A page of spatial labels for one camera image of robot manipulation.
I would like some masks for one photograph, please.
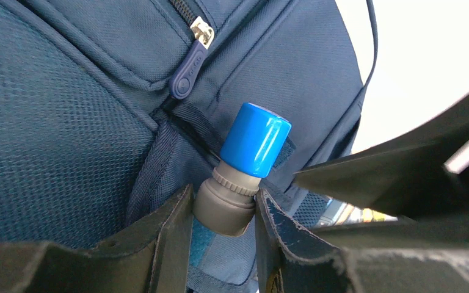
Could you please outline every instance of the navy blue backpack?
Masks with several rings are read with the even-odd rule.
[[[198,188],[244,102],[293,125],[262,186],[316,223],[293,173],[349,153],[368,82],[334,0],[0,0],[0,241],[93,247]],[[255,250],[195,222],[187,285],[255,292]]]

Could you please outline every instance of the zipper pull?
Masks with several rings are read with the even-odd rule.
[[[190,28],[196,41],[193,42],[186,58],[169,81],[170,95],[176,99],[184,99],[191,93],[200,67],[208,55],[208,48],[215,37],[213,28],[200,16],[195,19]]]

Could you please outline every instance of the bottle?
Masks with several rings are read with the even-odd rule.
[[[270,173],[291,127],[265,108],[242,105],[220,150],[220,164],[198,190],[193,214],[202,225],[226,236],[245,233],[259,183]]]

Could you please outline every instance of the white background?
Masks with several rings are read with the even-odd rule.
[[[336,0],[365,80],[373,40],[365,0]],[[469,92],[469,0],[375,0],[379,57],[353,151],[430,120]]]

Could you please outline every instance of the bottle cap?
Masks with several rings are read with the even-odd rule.
[[[277,114],[244,103],[220,150],[224,162],[245,174],[265,178],[292,125]]]

